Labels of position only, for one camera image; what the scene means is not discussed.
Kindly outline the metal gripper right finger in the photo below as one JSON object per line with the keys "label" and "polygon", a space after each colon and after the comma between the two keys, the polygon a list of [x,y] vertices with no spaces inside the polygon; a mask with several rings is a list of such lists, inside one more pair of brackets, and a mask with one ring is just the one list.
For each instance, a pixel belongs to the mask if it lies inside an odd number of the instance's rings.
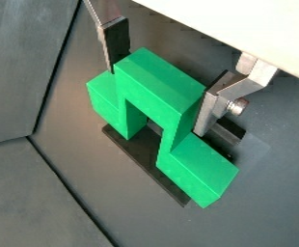
{"label": "metal gripper right finger", "polygon": [[236,64],[236,71],[224,71],[216,82],[205,90],[204,99],[193,127],[193,132],[202,137],[226,112],[234,116],[246,106],[244,96],[266,87],[278,69],[242,53]]}

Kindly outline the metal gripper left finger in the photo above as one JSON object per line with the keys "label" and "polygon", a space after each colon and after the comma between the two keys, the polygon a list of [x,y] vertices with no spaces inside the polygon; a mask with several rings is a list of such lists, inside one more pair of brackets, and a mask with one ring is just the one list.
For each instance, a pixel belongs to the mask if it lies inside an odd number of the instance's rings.
{"label": "metal gripper left finger", "polygon": [[105,65],[113,65],[130,54],[129,20],[121,15],[116,0],[82,0],[93,19],[101,42]]}

